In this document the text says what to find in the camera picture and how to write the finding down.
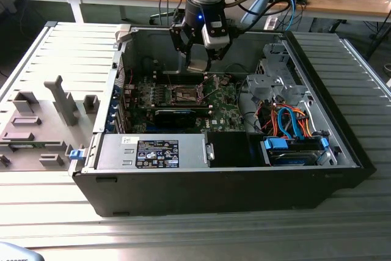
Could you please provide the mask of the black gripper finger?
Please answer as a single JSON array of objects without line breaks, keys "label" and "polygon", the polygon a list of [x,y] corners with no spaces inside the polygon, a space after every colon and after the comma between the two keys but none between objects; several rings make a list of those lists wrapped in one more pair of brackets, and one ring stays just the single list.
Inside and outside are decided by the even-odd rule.
[{"label": "black gripper finger", "polygon": [[185,57],[185,65],[191,63],[191,49],[196,39],[196,31],[187,24],[173,24],[170,29],[170,36],[176,51]]},{"label": "black gripper finger", "polygon": [[233,44],[234,39],[236,39],[236,28],[234,27],[229,27],[228,28],[228,37],[229,37],[229,42],[222,48],[217,49],[206,49],[206,52],[208,54],[208,61],[207,61],[207,66],[206,70],[211,70],[211,66],[213,63],[216,61],[221,61],[225,57],[225,55],[228,53],[228,50]]}]

